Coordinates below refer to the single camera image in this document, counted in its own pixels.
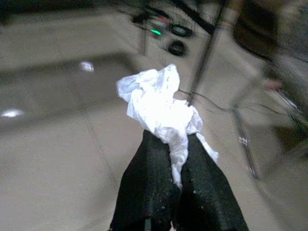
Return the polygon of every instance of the tile floor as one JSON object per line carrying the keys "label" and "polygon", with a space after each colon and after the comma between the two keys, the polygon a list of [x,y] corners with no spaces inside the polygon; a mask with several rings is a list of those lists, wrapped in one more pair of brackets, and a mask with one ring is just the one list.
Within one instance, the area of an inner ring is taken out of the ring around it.
{"label": "tile floor", "polygon": [[[115,82],[175,63],[180,88],[189,90],[208,38],[200,33],[187,39],[184,58],[149,38],[143,57],[137,52],[139,34],[114,8],[19,15],[1,28],[0,230],[108,229],[122,173],[142,137],[139,124],[126,116],[127,104],[116,96]],[[198,92],[229,108],[252,80],[261,81],[264,64],[234,43],[230,28],[221,29]],[[219,152],[218,165],[249,229],[306,230],[307,157],[283,154],[295,146],[298,133],[287,116],[253,103],[281,109],[260,87],[241,109],[262,180],[247,170],[232,114],[201,97],[194,100],[204,120],[202,133]]]}

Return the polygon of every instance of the black cable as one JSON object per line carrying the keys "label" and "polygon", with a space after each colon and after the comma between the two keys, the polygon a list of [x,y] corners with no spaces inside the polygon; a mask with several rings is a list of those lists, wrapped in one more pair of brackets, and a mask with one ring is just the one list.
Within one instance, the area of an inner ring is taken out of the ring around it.
{"label": "black cable", "polygon": [[[184,94],[187,94],[187,95],[191,95],[191,94],[198,95],[198,96],[204,98],[205,100],[207,100],[208,102],[210,102],[212,105],[214,105],[216,108],[218,108],[218,109],[221,110],[221,111],[224,111],[224,112],[232,111],[232,108],[222,108],[222,107],[219,107],[219,106],[218,106],[216,103],[214,103],[210,98],[208,98],[208,97],[206,97],[206,96],[204,96],[204,95],[202,95],[202,94],[200,94],[200,93],[198,93],[198,92],[192,92],[192,93],[190,94],[189,92],[183,91],[183,90],[181,90],[181,89],[179,89],[178,91],[179,91],[179,92],[182,92],[182,93],[184,93]],[[249,110],[252,110],[252,111],[255,111],[255,112],[259,112],[259,111],[254,110],[253,108],[247,107],[247,106],[249,106],[249,105],[259,105],[259,106],[264,107],[264,108],[266,108],[267,110],[269,110],[269,111],[271,111],[271,112],[273,112],[273,113],[276,113],[276,114],[278,114],[278,115],[281,115],[281,116],[282,116],[282,115],[283,115],[283,116],[285,116],[285,115],[288,116],[288,115],[289,115],[289,114],[287,114],[287,113],[280,113],[280,112],[277,112],[277,111],[271,109],[270,107],[265,106],[265,105],[260,104],[260,103],[246,103],[246,104],[243,104],[242,107],[239,107],[239,108],[247,108],[247,109],[249,109]]]}

